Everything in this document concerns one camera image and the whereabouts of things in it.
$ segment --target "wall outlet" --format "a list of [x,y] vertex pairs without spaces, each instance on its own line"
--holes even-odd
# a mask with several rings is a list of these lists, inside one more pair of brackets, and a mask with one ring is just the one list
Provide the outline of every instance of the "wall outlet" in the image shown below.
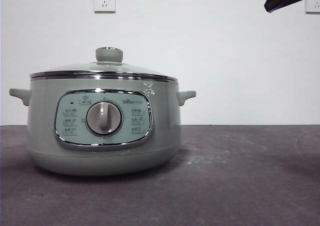
[[305,0],[305,12],[307,14],[320,14],[320,0]]
[[116,0],[93,0],[95,13],[115,13]]

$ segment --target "electric hot pot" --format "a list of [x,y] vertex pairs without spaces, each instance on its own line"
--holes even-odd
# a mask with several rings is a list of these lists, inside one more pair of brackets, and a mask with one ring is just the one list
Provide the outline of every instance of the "electric hot pot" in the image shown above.
[[122,63],[120,49],[95,55],[97,62],[31,74],[30,90],[9,90],[29,106],[26,146],[35,164],[103,176],[169,161],[181,144],[180,106],[196,92],[179,92],[176,78]]

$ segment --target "control panel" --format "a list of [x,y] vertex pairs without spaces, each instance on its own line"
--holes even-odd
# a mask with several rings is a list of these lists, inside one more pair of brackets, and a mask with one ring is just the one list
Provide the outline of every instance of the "control panel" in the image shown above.
[[54,120],[56,135],[76,146],[121,146],[146,137],[152,129],[148,98],[135,91],[92,90],[64,94]]

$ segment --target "side handle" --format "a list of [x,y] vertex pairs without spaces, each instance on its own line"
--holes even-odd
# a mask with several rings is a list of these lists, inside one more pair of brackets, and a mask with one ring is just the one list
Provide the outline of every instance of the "side handle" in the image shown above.
[[196,91],[183,91],[177,93],[177,98],[179,102],[179,106],[183,106],[185,104],[185,101],[191,98],[194,98],[197,96]]
[[23,102],[23,105],[29,106],[29,102],[30,102],[30,98],[31,98],[31,91],[30,90],[20,89],[20,88],[10,88],[9,95],[21,99]]

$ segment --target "pot base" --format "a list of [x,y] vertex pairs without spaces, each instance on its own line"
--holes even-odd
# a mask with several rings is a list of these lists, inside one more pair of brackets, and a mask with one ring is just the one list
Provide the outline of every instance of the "pot base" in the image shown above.
[[104,157],[66,157],[29,151],[35,164],[54,173],[72,176],[110,176],[147,170],[169,161],[178,151],[159,151]]

